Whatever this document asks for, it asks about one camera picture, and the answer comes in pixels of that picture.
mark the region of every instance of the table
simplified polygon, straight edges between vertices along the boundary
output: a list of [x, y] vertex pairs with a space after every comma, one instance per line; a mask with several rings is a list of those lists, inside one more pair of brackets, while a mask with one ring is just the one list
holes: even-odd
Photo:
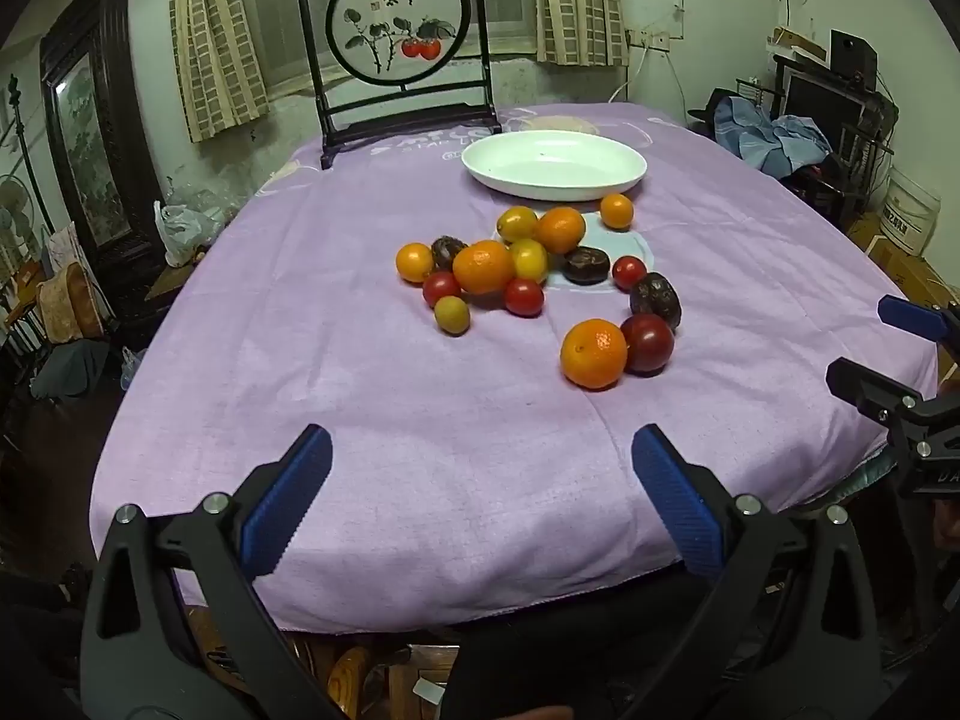
[[[774, 179], [637, 105], [500, 114], [506, 129], [547, 118], [646, 157], [630, 192], [635, 230], [683, 303], [666, 371], [595, 394], [563, 379], [568, 328], [627, 316], [616, 290], [558, 286], [537, 319], [475, 308], [462, 338], [435, 329], [419, 289], [397, 278], [395, 252], [491, 237], [515, 201], [459, 162], [486, 130], [367, 143], [330, 170], [306, 143], [224, 230], [152, 342], [97, 469], [95, 545], [121, 504], [192, 509], [315, 422], [333, 437], [333, 471], [277, 571], [256, 582], [277, 624], [462, 622], [676, 559], [632, 474], [630, 442], [646, 423], [731, 493], [782, 509], [882, 442], [830, 397], [832, 360], [933, 394], [935, 346], [875, 315], [896, 288]], [[181, 586], [200, 599], [192, 578]]]

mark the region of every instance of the plaid curtain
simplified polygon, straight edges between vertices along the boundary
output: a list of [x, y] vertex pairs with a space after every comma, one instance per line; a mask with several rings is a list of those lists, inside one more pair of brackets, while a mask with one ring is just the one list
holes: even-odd
[[620, 0], [536, 0], [536, 59], [556, 65], [627, 65]]
[[193, 143], [267, 112], [241, 0], [170, 0], [176, 80]]

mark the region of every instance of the computer monitor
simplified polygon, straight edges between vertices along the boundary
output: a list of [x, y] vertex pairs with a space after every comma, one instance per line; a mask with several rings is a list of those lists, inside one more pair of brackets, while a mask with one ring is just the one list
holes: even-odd
[[825, 84], [813, 76], [800, 73], [787, 76], [784, 113], [813, 119], [838, 154], [843, 142], [843, 125], [862, 127], [865, 107], [862, 98]]

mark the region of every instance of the white oval dish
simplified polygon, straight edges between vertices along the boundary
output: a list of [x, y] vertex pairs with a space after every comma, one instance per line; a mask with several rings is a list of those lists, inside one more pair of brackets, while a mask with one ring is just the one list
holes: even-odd
[[647, 161], [630, 146], [551, 129], [491, 135], [467, 146], [461, 159], [491, 189], [555, 202], [586, 202], [626, 191], [647, 172]]

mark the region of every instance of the white plastic bag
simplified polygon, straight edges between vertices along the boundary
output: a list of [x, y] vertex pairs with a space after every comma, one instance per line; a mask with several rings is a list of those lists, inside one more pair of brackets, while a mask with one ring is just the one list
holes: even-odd
[[126, 346], [123, 347], [123, 367], [120, 370], [120, 389], [123, 389], [123, 391], [126, 392], [130, 389], [133, 376], [136, 375], [140, 363], [143, 362], [143, 355], [146, 353], [146, 349], [133, 352], [126, 348]]
[[154, 202], [154, 218], [160, 240], [167, 250], [167, 265], [180, 268], [190, 262], [198, 247], [208, 247], [226, 224], [220, 208], [210, 208], [206, 213], [194, 211], [185, 205], [160, 206]]

